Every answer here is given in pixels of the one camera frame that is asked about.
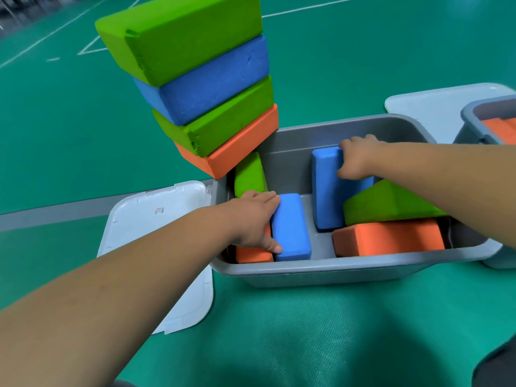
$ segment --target person's hand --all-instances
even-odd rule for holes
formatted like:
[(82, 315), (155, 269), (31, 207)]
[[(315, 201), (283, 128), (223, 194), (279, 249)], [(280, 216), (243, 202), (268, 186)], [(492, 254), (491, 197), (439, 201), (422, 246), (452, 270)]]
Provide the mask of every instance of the person's hand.
[(258, 193), (248, 190), (241, 198), (234, 198), (220, 206), (227, 210), (235, 231), (232, 244), (240, 247), (260, 247), (274, 254), (282, 252), (281, 246), (265, 234), (265, 226), (280, 204), (275, 191)]
[(344, 164), (337, 171), (341, 179), (364, 179), (374, 175), (371, 169), (371, 160), (378, 147), (385, 144), (375, 136), (368, 134), (365, 138), (352, 137), (342, 140), (341, 148), (344, 152)]

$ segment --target gray bin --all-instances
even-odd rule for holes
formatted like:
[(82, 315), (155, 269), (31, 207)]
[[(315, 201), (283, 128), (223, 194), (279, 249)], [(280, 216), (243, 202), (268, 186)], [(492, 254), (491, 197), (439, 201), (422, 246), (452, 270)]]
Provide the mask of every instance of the gray bin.
[[(435, 142), (420, 123), (396, 114), (279, 129), (257, 151), (269, 190), (275, 190), (278, 194), (301, 194), (312, 243), (312, 257), (310, 260), (233, 264), (219, 255), (212, 262), (212, 267), (218, 273), (240, 277), (256, 287), (321, 285), (400, 279), (437, 263), (482, 260), (498, 251), (499, 243), (475, 234), (455, 220), (444, 218), (450, 224), (447, 237), (464, 248), (337, 258), (331, 231), (318, 231), (314, 225), (311, 155), (313, 149), (336, 146), (345, 138), (364, 137), (367, 134), (374, 134), (387, 142)], [(212, 204), (220, 204), (233, 197), (232, 173), (214, 182)]]
[[(485, 99), (468, 104), (460, 113), (464, 125), (454, 144), (504, 144), (482, 121), (516, 117), (516, 95)], [(493, 269), (516, 268), (516, 251), (503, 246), (493, 257), (482, 261)]]

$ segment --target yoga block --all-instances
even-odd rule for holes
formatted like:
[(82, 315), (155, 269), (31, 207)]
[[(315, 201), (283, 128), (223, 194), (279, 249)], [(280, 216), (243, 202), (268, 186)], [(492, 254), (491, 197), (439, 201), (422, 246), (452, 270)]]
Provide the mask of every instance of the yoga block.
[(437, 216), (447, 214), (385, 179), (344, 202), (346, 225)]
[(508, 145), (516, 144), (516, 118), (508, 120), (494, 118), (482, 121), (482, 123), (496, 134), (504, 143)]
[[(267, 223), (265, 233), (270, 236), (270, 223)], [(236, 261), (238, 263), (274, 262), (274, 257), (272, 253), (264, 249), (237, 247)]]
[(274, 105), (206, 157), (199, 157), (174, 142), (183, 158), (215, 179), (220, 179), (279, 127)]
[(268, 191), (258, 152), (251, 152), (235, 168), (235, 196), (240, 198), (247, 190)]
[(337, 256), (371, 256), (444, 250), (434, 219), (356, 224), (332, 233)]
[(260, 0), (153, 0), (95, 27), (120, 68), (161, 87), (260, 35)]
[(152, 110), (164, 133), (199, 157), (210, 155), (274, 105), (270, 76), (186, 126), (176, 126)]
[(342, 204), (372, 186), (372, 177), (351, 181), (337, 176), (344, 156), (338, 146), (312, 151), (312, 211), (320, 230), (345, 227)]
[(271, 218), (274, 239), (283, 247), (276, 254), (276, 262), (309, 260), (312, 245), (306, 227), (303, 205), (299, 194), (281, 194), (281, 202)]
[(154, 109), (169, 122), (182, 126), (268, 74), (267, 43), (260, 35), (159, 88), (133, 78)]

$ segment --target blue foam block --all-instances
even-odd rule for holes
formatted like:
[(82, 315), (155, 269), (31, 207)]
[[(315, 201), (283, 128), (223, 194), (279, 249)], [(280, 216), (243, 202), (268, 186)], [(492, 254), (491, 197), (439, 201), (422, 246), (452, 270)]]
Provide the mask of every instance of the blue foam block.
[(312, 245), (299, 194), (281, 195), (280, 205), (273, 214), (270, 225), (274, 239), (283, 247), (283, 252), (274, 258), (277, 262), (310, 259)]
[(312, 210), (320, 230), (345, 227), (342, 205), (346, 200), (372, 186), (373, 177), (360, 181), (342, 180), (337, 170), (343, 163), (338, 146), (312, 152)]
[(151, 87), (133, 78), (154, 109), (173, 124), (182, 126), (268, 74), (267, 42), (260, 35), (161, 87)]

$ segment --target green floor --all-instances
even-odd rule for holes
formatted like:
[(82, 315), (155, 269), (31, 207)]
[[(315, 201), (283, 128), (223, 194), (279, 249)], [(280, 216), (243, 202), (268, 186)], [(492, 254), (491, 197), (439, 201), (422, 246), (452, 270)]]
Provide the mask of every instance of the green floor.
[[(99, 1), (1, 41), (0, 64)], [(0, 68), (0, 213), (206, 178), (180, 160), (108, 51), (77, 55), (95, 39), (96, 19), (133, 1), (106, 0)], [(261, 4), (266, 15), (330, 1)], [(393, 94), (516, 87), (515, 8), (516, 0), (352, 0), (267, 17), (280, 125), (381, 113)]]
[[(0, 308), (95, 258), (106, 217), (0, 233)], [(149, 338), (139, 387), (466, 387), (516, 331), (516, 271), (434, 266), (401, 281), (255, 289), (214, 273), (197, 326)]]
[[(135, 0), (106, 0), (26, 51), (99, 1), (0, 42), (0, 65), (19, 55), (0, 66), (0, 213), (205, 178), (107, 51), (77, 55), (96, 19)], [(262, 0), (262, 12), (329, 1)], [(515, 10), (516, 0), (353, 0), (265, 18), (281, 126), (380, 113), (405, 92), (516, 87)], [(105, 220), (0, 233), (0, 307), (93, 259)], [(140, 387), (465, 387), (516, 331), (516, 272), (480, 263), (293, 289), (214, 276), (203, 322), (151, 337), (122, 377)]]

